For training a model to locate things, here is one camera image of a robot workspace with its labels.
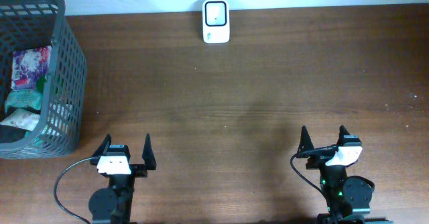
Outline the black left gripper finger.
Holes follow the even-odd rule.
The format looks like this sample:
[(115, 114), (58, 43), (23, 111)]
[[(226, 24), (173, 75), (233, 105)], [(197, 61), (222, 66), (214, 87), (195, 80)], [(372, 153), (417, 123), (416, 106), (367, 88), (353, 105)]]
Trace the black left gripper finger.
[(143, 151), (142, 151), (142, 159), (144, 161), (144, 164), (147, 170), (156, 170), (157, 162), (154, 156), (154, 152), (152, 150), (150, 134), (148, 133), (146, 134), (146, 137), (145, 137), (145, 142), (144, 142)]
[(101, 145), (95, 150), (92, 157), (99, 157), (106, 153), (109, 146), (111, 145), (111, 135), (107, 134)]

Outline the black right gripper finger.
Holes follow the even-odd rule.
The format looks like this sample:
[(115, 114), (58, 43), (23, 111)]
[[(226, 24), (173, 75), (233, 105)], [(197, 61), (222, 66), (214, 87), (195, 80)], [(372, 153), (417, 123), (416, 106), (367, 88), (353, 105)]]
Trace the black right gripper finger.
[(300, 143), (298, 146), (298, 154), (303, 154), (304, 152), (310, 151), (314, 149), (314, 145), (312, 143), (312, 140), (310, 138), (310, 135), (308, 133), (308, 130), (305, 125), (301, 128), (301, 134), (300, 134)]
[(343, 146), (345, 143), (347, 143), (346, 135), (350, 135), (350, 133), (347, 131), (344, 125), (341, 125), (339, 127), (339, 138), (337, 140), (338, 146)]

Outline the white leafy cream tube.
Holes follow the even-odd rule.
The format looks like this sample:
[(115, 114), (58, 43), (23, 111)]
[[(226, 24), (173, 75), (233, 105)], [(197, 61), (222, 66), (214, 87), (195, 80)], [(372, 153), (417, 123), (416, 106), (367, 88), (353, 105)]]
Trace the white leafy cream tube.
[(26, 111), (24, 109), (15, 110), (9, 117), (6, 117), (1, 125), (16, 127), (27, 131), (33, 131), (40, 120), (40, 115)]

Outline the mint green wipes packet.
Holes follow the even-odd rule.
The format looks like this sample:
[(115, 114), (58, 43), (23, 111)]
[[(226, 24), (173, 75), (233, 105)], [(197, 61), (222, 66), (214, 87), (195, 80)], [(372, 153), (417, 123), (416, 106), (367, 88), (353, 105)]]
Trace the mint green wipes packet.
[(42, 108), (43, 94), (33, 89), (11, 91), (5, 100), (5, 112), (12, 108), (39, 111)]

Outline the purple floral pack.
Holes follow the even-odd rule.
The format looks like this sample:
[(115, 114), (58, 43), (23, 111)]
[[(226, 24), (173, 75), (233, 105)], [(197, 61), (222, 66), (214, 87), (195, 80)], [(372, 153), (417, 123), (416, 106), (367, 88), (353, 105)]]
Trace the purple floral pack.
[(44, 46), (13, 53), (11, 90), (35, 89), (39, 78), (48, 73), (52, 47)]

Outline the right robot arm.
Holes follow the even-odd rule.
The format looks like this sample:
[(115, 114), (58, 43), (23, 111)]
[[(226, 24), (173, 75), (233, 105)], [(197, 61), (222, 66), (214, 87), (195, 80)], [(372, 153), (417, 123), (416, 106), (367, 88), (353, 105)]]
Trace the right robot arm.
[[(317, 216), (316, 222), (329, 223), (391, 223), (386, 218), (367, 219), (375, 184), (362, 176), (349, 176), (347, 168), (358, 162), (363, 144), (345, 126), (339, 127), (339, 138), (330, 146), (315, 148), (306, 126), (302, 126), (297, 152), (290, 158), (292, 170), (324, 198), (327, 213)], [(294, 166), (295, 159), (306, 159), (307, 170), (320, 172), (319, 185), (309, 181)]]

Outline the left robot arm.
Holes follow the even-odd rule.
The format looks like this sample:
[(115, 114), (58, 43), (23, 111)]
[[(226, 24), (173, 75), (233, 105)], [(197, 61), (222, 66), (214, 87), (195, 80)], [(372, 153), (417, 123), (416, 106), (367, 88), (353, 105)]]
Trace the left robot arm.
[(90, 163), (100, 175), (109, 179), (108, 187), (95, 191), (88, 202), (93, 223), (130, 222), (135, 180), (146, 178), (149, 171), (157, 168), (150, 134), (145, 136), (143, 163), (131, 164), (130, 157), (129, 147), (113, 144), (110, 135), (106, 135), (92, 155)]

